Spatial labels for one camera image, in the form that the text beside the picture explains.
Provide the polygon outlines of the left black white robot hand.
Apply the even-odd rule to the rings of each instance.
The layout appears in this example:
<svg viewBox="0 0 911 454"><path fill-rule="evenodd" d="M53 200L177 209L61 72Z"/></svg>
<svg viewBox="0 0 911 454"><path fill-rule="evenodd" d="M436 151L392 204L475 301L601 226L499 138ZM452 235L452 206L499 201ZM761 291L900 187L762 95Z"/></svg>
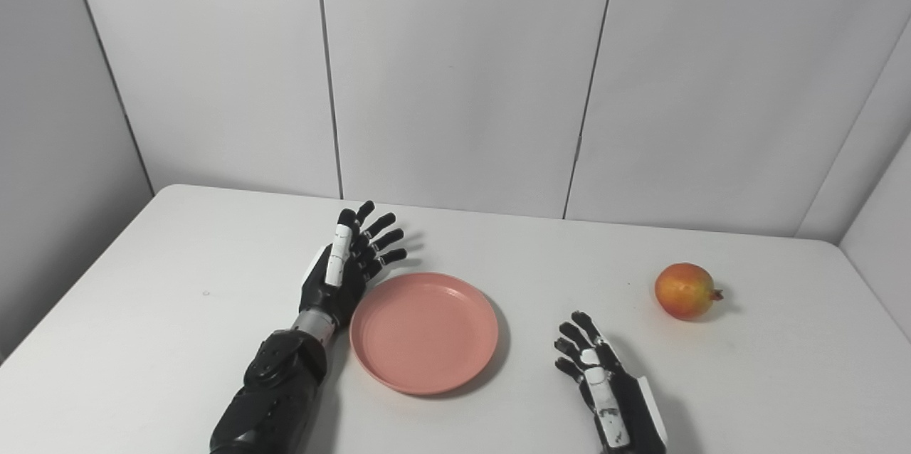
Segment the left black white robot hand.
<svg viewBox="0 0 911 454"><path fill-rule="evenodd" d="M374 202L367 201L357 211L341 211L331 243L319 250L303 279L294 329L315 334L317 329L346 327L368 283L385 267L406 260L406 249L396 246L404 239L396 214L368 223L374 209Z"/></svg>

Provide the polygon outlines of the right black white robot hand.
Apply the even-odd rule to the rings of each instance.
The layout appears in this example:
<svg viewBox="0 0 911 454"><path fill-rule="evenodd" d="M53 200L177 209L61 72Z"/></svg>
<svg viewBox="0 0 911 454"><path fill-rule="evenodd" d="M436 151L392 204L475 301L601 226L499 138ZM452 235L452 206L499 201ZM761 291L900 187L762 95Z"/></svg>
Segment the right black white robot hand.
<svg viewBox="0 0 911 454"><path fill-rule="evenodd" d="M647 377L628 373L586 312L573 311L559 333L555 366L578 386L601 451L666 453L668 434Z"/></svg>

